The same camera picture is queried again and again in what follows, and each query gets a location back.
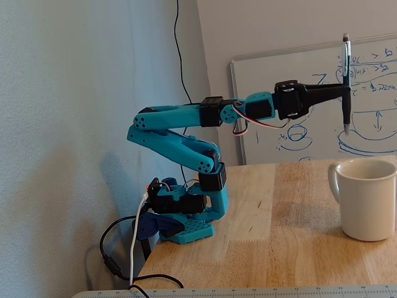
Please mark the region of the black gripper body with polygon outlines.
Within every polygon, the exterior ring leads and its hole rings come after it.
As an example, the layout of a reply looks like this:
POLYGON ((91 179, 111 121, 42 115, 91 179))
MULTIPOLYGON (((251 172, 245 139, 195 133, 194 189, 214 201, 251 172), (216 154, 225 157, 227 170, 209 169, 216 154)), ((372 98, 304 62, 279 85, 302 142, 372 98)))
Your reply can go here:
POLYGON ((282 81, 275 84, 274 104, 280 120, 295 120, 309 113, 305 101, 306 88, 298 81, 282 81))

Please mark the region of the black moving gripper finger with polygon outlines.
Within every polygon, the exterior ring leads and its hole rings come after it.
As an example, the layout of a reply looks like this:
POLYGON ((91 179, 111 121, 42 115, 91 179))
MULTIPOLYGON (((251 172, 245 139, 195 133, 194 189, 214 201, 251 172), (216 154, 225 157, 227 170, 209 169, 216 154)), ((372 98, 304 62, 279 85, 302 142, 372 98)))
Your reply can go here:
POLYGON ((332 99, 342 98, 342 108, 351 108, 351 97, 349 86, 306 86, 303 103, 310 107, 332 99))

